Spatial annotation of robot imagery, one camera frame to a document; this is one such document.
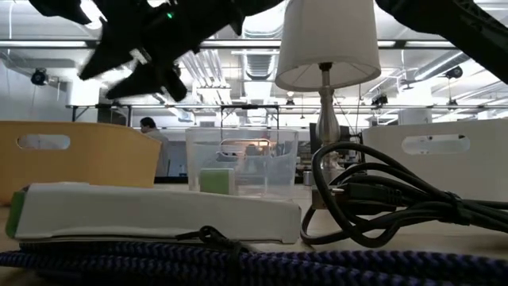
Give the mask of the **orange wooden tray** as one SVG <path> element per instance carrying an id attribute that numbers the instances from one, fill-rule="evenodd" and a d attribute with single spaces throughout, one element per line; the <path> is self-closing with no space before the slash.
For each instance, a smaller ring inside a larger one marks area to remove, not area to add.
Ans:
<path id="1" fill-rule="evenodd" d="M 22 148 L 25 135 L 63 135 L 65 149 Z M 34 183 L 152 187 L 160 142 L 113 124 L 0 121 L 0 205 Z"/>

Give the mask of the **small green box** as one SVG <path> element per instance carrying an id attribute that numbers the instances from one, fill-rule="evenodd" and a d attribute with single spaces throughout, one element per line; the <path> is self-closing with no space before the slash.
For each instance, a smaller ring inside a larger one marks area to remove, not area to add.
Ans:
<path id="1" fill-rule="evenodd" d="M 237 187 L 232 168 L 204 168 L 199 173 L 200 192 L 237 195 Z"/>

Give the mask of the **person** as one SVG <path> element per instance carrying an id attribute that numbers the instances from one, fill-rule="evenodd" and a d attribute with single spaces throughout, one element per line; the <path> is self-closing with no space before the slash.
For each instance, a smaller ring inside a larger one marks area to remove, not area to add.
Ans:
<path id="1" fill-rule="evenodd" d="M 168 138 L 159 131 L 155 121 L 150 117 L 144 117 L 140 120 L 140 131 L 143 134 L 160 142 L 160 152 L 156 167 L 156 177 L 166 177 L 168 175 L 170 165 L 170 142 Z"/>

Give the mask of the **clear plastic bin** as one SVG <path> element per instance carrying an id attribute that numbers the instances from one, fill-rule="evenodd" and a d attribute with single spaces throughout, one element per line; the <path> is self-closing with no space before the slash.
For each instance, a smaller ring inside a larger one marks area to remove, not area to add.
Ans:
<path id="1" fill-rule="evenodd" d="M 296 130 L 187 129 L 189 188 L 200 191 L 199 173 L 204 168 L 232 168 L 238 196 L 287 199 L 294 186 L 297 151 Z"/>

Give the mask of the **white plastic bin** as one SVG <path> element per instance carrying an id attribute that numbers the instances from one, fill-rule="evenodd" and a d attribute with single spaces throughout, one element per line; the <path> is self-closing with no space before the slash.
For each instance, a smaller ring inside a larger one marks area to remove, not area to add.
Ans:
<path id="1" fill-rule="evenodd" d="M 508 202 L 508 119 L 376 126 L 362 135 L 442 191 Z"/>

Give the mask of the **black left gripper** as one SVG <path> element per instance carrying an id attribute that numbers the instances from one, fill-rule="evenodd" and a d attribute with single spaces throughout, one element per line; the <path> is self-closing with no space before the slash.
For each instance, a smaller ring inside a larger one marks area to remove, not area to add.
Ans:
<path id="1" fill-rule="evenodd" d="M 240 34 L 246 13 L 240 0 L 167 0 L 151 6 L 148 0 L 101 0 L 106 17 L 101 42 L 79 73 L 92 79 L 133 59 L 133 49 L 150 60 L 169 62 L 229 25 Z M 115 100 L 135 95 L 168 93 L 176 102 L 187 96 L 176 63 L 159 69 L 137 64 L 127 78 L 112 86 L 105 97 Z"/>

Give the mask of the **white shade table lamp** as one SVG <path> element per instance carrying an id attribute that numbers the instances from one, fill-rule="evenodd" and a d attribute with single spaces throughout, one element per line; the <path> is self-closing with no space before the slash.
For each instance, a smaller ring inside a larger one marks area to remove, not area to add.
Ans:
<path id="1" fill-rule="evenodd" d="M 341 139 L 333 109 L 335 90 L 380 75 L 374 0 L 288 2 L 275 84 L 320 95 L 315 133 L 322 146 Z"/>

